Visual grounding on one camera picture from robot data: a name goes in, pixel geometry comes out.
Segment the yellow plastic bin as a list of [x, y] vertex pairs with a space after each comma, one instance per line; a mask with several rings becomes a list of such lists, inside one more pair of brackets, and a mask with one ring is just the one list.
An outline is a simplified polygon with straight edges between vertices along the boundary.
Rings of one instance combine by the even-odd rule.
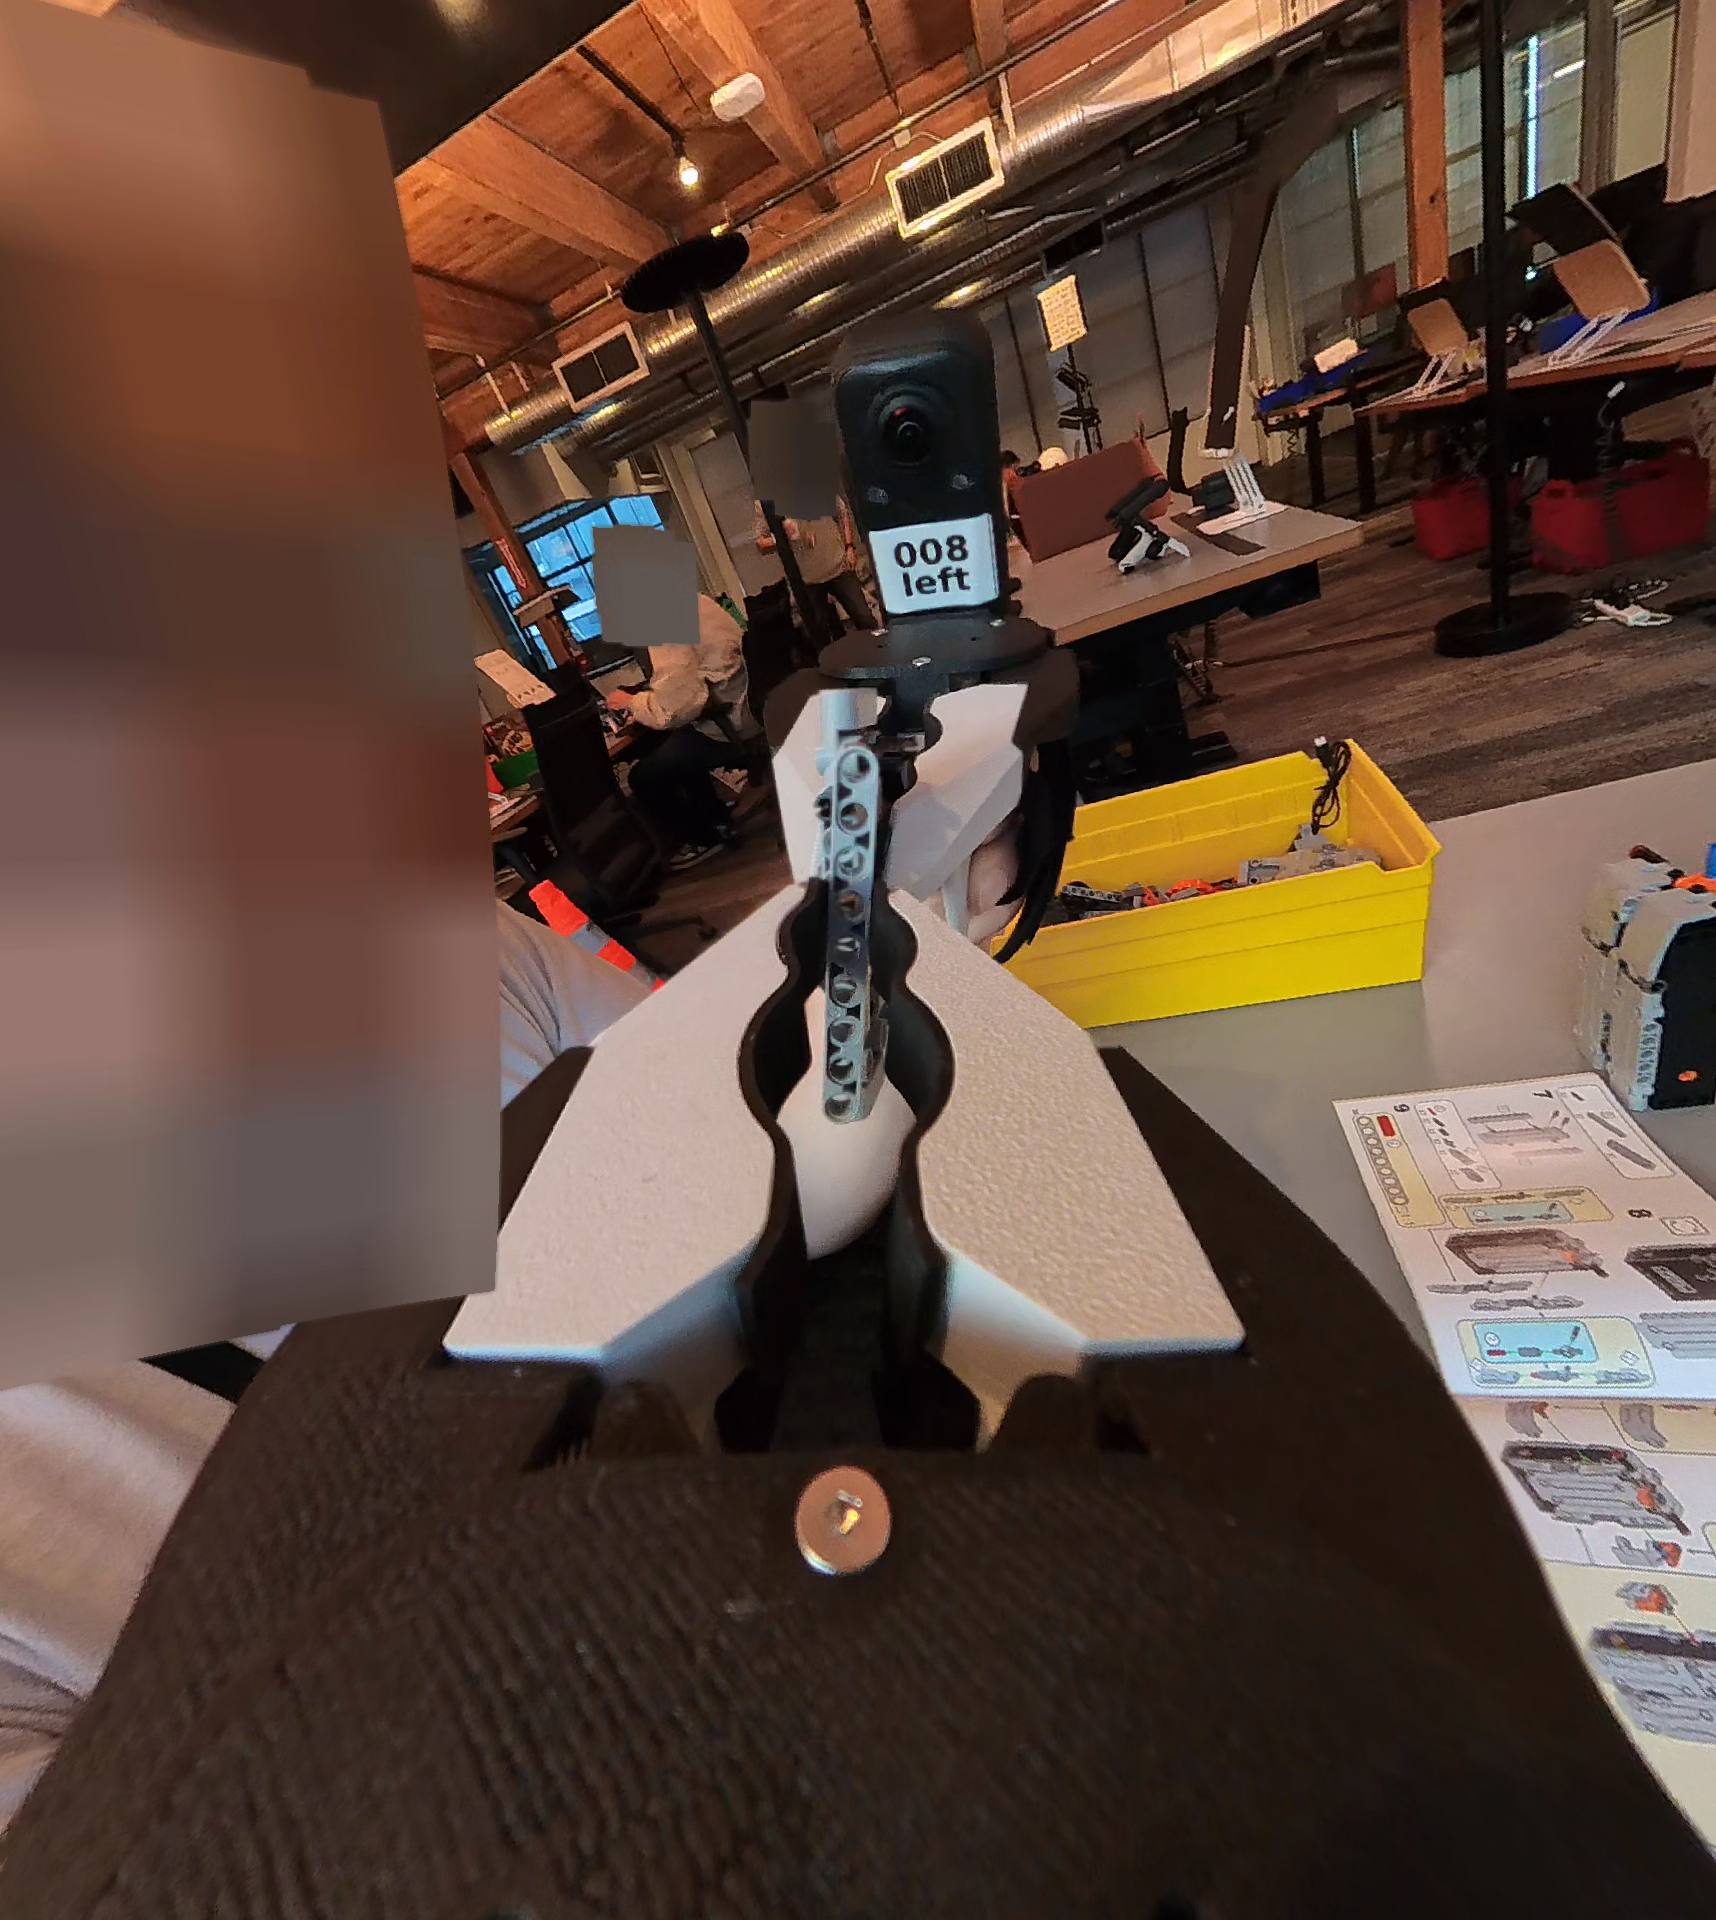
[[1440, 836], [1364, 747], [1318, 814], [1326, 786], [1321, 757], [1285, 752], [1081, 806], [1064, 883], [1224, 879], [1302, 827], [1382, 868], [1043, 924], [1012, 976], [1088, 1030], [1416, 980]]

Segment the black office chair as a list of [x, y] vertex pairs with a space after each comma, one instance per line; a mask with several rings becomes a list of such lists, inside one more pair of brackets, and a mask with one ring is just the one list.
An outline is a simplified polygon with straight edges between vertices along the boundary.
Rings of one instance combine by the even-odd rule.
[[658, 841], [621, 790], [591, 694], [518, 709], [541, 781], [556, 883], [603, 924], [636, 922], [658, 899]]

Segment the white document stand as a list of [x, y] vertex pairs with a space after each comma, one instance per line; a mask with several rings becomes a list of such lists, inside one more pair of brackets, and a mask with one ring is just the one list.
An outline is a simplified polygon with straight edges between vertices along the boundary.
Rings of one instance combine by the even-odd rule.
[[1207, 535], [1231, 535], [1280, 516], [1285, 504], [1262, 493], [1253, 464], [1231, 451], [1221, 468], [1204, 471], [1192, 490], [1192, 508]]

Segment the pile of building parts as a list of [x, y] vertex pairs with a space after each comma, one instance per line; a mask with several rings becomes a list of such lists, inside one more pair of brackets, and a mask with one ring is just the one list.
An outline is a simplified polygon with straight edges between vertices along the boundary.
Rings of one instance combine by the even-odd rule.
[[1348, 868], [1382, 868], [1382, 861], [1367, 848], [1341, 848], [1327, 833], [1302, 827], [1288, 852], [1271, 858], [1248, 858], [1224, 879], [1192, 876], [1179, 883], [1127, 883], [1118, 889], [1069, 879], [1062, 885], [1043, 922], [1055, 924], [1105, 920], [1113, 911], [1152, 910], [1181, 899], [1211, 899], [1236, 889], [1253, 889], [1271, 879], [1338, 874]]

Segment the orange striped object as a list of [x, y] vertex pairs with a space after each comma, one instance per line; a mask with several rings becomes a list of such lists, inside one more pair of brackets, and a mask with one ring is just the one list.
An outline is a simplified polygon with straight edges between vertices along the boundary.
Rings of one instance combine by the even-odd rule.
[[634, 952], [626, 949], [610, 930], [593, 922], [585, 907], [577, 907], [558, 883], [540, 879], [529, 889], [535, 917], [550, 924], [561, 940], [574, 949], [606, 962], [616, 971], [626, 971], [643, 992], [656, 994], [664, 978]]

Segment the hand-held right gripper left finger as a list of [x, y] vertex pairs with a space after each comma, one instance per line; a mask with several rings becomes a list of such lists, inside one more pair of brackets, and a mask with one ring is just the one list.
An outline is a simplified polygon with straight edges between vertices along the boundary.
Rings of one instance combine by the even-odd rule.
[[802, 883], [722, 934], [664, 992], [558, 1059], [531, 1096], [558, 1119], [466, 1298], [452, 1361], [593, 1366], [666, 1384], [709, 1443], [770, 1450], [778, 1373], [754, 1366], [758, 1243], [780, 1211], [778, 1116], [814, 1066], [806, 994], [780, 930]]

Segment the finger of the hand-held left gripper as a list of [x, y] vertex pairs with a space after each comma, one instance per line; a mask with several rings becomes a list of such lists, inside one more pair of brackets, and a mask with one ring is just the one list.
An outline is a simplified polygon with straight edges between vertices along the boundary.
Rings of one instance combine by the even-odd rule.
[[890, 889], [930, 899], [1014, 811], [1025, 748], [1014, 742], [1025, 683], [952, 687], [930, 700], [935, 731], [914, 759], [914, 786], [890, 809]]
[[791, 876], [821, 876], [820, 797], [847, 736], [860, 732], [860, 691], [853, 683], [780, 683], [775, 691], [775, 786]]

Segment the white black robot module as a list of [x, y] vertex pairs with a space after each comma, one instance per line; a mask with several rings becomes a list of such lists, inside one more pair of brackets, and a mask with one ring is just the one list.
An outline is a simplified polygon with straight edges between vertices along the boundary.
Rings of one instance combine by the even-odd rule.
[[1577, 1043], [1628, 1111], [1716, 1102], [1716, 843], [1688, 874], [1634, 848], [1593, 879]]

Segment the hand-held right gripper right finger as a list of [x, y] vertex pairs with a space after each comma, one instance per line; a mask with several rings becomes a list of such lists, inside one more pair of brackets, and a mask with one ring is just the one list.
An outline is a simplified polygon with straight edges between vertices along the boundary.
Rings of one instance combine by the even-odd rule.
[[1037, 1374], [1236, 1351], [1244, 1319], [1088, 1033], [914, 895], [873, 968], [888, 1443], [974, 1450]]

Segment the white black device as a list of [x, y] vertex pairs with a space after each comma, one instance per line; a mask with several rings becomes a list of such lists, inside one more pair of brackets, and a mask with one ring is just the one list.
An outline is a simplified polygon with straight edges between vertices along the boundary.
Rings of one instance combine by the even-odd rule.
[[1137, 572], [1139, 568], [1159, 564], [1163, 557], [1192, 557], [1192, 546], [1156, 517], [1156, 508], [1169, 497], [1169, 493], [1169, 480], [1152, 471], [1111, 504], [1111, 564], [1118, 572]]

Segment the brown panel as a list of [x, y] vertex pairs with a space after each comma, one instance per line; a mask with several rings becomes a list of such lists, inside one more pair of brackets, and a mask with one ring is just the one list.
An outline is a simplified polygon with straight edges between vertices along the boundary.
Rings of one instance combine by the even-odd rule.
[[1113, 504], [1144, 481], [1156, 487], [1156, 496], [1169, 490], [1164, 468], [1139, 438], [1064, 459], [1062, 465], [1014, 471], [1012, 508], [1025, 553], [1041, 564], [1081, 545], [1113, 539]]

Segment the light grey perforated building beam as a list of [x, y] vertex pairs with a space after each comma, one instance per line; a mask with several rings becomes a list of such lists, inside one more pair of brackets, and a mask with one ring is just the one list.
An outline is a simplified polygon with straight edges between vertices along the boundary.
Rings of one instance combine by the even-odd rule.
[[836, 1125], [858, 1125], [870, 1116], [885, 1086], [890, 1043], [888, 1001], [870, 971], [890, 819], [873, 732], [831, 723], [821, 747], [821, 772], [821, 1116]]

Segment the open instruction booklet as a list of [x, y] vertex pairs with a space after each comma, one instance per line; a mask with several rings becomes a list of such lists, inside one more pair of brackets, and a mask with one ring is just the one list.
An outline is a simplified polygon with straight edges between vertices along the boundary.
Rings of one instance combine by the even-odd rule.
[[1584, 1663], [1716, 1856], [1716, 1197], [1593, 1071], [1333, 1116]]

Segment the red storage bin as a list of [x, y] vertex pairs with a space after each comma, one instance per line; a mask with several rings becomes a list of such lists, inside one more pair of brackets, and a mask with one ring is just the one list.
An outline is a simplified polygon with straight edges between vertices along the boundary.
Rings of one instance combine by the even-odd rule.
[[1531, 562], [1551, 572], [1590, 572], [1668, 553], [1705, 539], [1711, 459], [1664, 443], [1593, 480], [1547, 480], [1531, 503]]
[[[1513, 516], [1513, 564], [1531, 568], [1531, 532], [1525, 512], [1525, 477], [1506, 480], [1506, 504]], [[1492, 497], [1478, 471], [1453, 471], [1429, 481], [1410, 503], [1416, 546], [1432, 564], [1486, 553], [1492, 542]]]

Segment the black floor lamp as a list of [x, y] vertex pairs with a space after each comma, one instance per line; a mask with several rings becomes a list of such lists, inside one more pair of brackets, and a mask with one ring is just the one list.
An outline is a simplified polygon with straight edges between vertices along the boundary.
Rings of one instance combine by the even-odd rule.
[[[634, 274], [622, 282], [622, 304], [629, 307], [629, 314], [641, 314], [641, 315], [664, 314], [664, 309], [681, 309], [692, 318], [703, 351], [706, 351], [706, 361], [711, 366], [714, 383], [717, 383], [722, 402], [729, 408], [729, 424], [734, 429], [744, 464], [751, 465], [751, 416], [734, 391], [734, 379], [729, 370], [722, 340], [717, 340], [717, 331], [711, 326], [711, 314], [706, 307], [706, 296], [711, 289], [724, 286], [747, 264], [747, 256], [751, 256], [751, 244], [742, 232], [722, 232], [722, 234], [703, 232], [689, 242], [679, 242], [679, 244], [654, 255], [641, 266], [634, 266]], [[791, 595], [795, 603], [795, 613], [802, 622], [802, 638], [806, 638], [814, 658], [820, 658], [826, 648], [826, 619], [821, 619], [821, 610], [815, 605], [814, 585], [800, 572], [795, 552], [794, 552], [794, 542], [788, 532], [788, 517], [780, 516], [780, 508], [770, 496], [754, 493], [754, 497], [763, 516], [768, 535], [775, 539], [775, 552], [778, 552], [780, 570], [788, 576]]]
[[1572, 603], [1560, 589], [1513, 589], [1510, 503], [1510, 229], [1504, 196], [1504, 2], [1481, 2], [1481, 274], [1486, 274], [1486, 508], [1489, 594], [1436, 625], [1441, 658], [1510, 654], [1566, 632]]

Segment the grey top office desk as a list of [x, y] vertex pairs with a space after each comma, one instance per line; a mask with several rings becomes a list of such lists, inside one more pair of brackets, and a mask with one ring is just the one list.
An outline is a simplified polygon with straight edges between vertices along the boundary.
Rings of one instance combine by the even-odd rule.
[[1216, 708], [1214, 632], [1231, 613], [1262, 619], [1318, 598], [1318, 564], [1364, 539], [1360, 526], [1277, 508], [1233, 532], [1179, 517], [1179, 545], [1137, 570], [1111, 542], [1030, 562], [1012, 545], [1021, 610], [1081, 660], [1075, 747], [1127, 748], [1137, 781], [1173, 781], [1233, 757], [1224, 732], [1193, 732], [1186, 700]]

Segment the long wooden desk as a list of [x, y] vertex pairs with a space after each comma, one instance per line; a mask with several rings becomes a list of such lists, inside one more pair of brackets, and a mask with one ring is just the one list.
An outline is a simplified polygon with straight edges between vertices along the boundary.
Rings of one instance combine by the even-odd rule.
[[1630, 328], [1623, 328], [1601, 349], [1587, 349], [1569, 357], [1535, 354], [1510, 369], [1498, 387], [1481, 379], [1454, 379], [1432, 387], [1405, 387], [1400, 394], [1381, 394], [1373, 402], [1353, 403], [1353, 419], [1402, 419], [1422, 413], [1453, 413], [1463, 408], [1481, 408], [1489, 413], [1489, 459], [1478, 465], [1481, 471], [1498, 471], [1498, 480], [1486, 481], [1489, 493], [1489, 545], [1510, 539], [1510, 441], [1506, 424], [1513, 408], [1547, 408], [1547, 394], [1563, 394], [1566, 387], [1599, 387], [1617, 391], [1641, 379], [1688, 379], [1696, 370], [1716, 370], [1716, 328], [1696, 331], [1675, 331], [1664, 340], [1630, 340]]

